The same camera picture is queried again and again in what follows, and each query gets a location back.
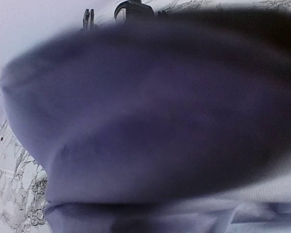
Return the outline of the lilac folding umbrella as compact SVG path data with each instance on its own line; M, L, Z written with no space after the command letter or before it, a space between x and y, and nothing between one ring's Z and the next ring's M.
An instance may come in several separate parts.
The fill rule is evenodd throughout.
M0 89L54 233L291 233L291 14L66 32Z

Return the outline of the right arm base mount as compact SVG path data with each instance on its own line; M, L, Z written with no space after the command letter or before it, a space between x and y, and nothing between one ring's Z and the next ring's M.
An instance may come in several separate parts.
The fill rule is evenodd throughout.
M80 32L97 31L100 27L122 25L140 19L151 19L154 17L166 17L167 12L161 10L154 12L150 5L143 4L141 0L125 0L117 5L113 13L113 19L95 22L94 9L85 9L82 18Z

